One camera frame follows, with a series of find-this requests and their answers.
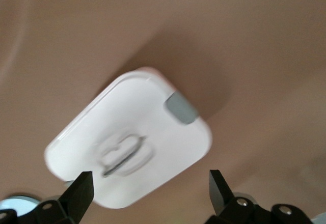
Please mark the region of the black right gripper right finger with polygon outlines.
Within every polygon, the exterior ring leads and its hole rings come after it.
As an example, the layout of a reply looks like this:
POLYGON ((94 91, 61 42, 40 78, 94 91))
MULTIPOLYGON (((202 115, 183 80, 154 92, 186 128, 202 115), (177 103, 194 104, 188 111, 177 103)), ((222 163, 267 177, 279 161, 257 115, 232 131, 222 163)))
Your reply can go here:
POLYGON ((249 198, 235 196, 219 170, 209 171, 209 196, 215 215, 206 223, 312 223, 296 206, 276 204, 268 211, 249 198))

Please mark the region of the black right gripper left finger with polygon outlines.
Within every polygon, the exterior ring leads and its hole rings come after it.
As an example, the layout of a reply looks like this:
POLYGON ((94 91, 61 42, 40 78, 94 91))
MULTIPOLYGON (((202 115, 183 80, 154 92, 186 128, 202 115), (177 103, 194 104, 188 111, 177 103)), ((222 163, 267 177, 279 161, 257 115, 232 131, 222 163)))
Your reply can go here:
POLYGON ((18 216, 14 209, 2 210, 1 223, 80 223, 93 198, 93 174, 82 172, 57 200, 40 203, 22 216, 18 216))

